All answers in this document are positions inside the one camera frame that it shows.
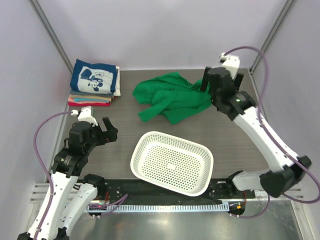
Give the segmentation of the white perforated plastic basket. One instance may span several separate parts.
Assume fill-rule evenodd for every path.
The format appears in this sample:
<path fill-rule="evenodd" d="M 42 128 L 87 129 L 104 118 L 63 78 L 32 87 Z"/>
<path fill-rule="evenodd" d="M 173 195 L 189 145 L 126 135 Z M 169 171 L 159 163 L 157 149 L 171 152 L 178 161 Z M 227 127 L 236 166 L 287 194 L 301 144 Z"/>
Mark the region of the white perforated plastic basket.
<path fill-rule="evenodd" d="M 145 133 L 130 160 L 138 179 L 189 197 L 207 190 L 213 167 L 207 147 L 159 131 Z"/>

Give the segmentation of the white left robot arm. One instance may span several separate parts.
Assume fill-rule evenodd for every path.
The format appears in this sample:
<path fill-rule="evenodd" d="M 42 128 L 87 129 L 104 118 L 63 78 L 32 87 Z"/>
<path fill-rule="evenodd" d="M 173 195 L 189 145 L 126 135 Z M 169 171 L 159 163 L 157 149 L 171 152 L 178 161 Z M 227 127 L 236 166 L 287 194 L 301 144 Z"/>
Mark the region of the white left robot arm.
<path fill-rule="evenodd" d="M 99 124 L 85 121 L 75 122 L 64 139 L 63 148 L 54 157 L 49 188 L 42 206 L 28 231 L 18 235 L 19 240 L 68 240 L 75 223 L 87 205 L 101 200 L 106 194 L 105 179 L 88 174 L 77 190 L 76 196 L 67 202 L 71 190 L 77 183 L 89 154 L 95 147 L 115 142 L 118 129 L 108 117 L 102 119 L 106 130 Z"/>

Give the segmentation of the green t shirt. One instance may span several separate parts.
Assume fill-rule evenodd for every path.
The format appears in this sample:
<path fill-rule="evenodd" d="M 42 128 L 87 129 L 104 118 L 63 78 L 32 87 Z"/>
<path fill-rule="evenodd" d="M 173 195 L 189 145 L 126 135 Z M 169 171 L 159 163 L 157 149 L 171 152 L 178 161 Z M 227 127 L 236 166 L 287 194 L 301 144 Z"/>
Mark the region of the green t shirt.
<path fill-rule="evenodd" d="M 172 125 L 176 125 L 191 116 L 208 109 L 211 96 L 201 91 L 202 81 L 190 83 L 178 72 L 170 72 L 139 83 L 132 95 L 139 104 L 149 105 L 138 113 L 143 122 L 156 116 L 164 116 Z"/>

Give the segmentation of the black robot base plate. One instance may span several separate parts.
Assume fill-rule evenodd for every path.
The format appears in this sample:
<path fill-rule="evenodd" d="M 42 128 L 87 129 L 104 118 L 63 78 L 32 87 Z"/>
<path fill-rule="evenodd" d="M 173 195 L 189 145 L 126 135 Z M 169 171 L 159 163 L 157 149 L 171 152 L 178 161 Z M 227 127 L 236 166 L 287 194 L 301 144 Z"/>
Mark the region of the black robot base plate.
<path fill-rule="evenodd" d="M 107 179 L 106 187 L 98 193 L 97 199 L 111 203 L 127 195 L 125 205 L 137 206 L 195 206 L 219 205 L 223 200 L 251 200 L 256 197 L 252 190 L 230 193 L 222 178 L 212 178 L 204 193 L 187 196 L 138 179 Z"/>

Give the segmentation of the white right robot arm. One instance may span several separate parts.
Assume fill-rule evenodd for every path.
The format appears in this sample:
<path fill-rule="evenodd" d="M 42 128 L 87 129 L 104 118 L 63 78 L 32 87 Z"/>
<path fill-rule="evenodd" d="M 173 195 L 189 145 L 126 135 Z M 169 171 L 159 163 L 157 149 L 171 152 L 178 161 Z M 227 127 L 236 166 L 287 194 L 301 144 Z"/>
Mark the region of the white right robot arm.
<path fill-rule="evenodd" d="M 255 100 L 240 90 L 243 74 L 231 77 L 224 67 L 209 67 L 204 70 L 200 90 L 210 95 L 211 103 L 217 111 L 225 114 L 252 140 L 268 164 L 263 171 L 237 171 L 228 177 L 225 192 L 237 198 L 245 190 L 264 190 L 277 198 L 299 183 L 305 170 L 312 165 L 306 155 L 298 156 L 279 138 L 264 119 L 258 119 Z"/>

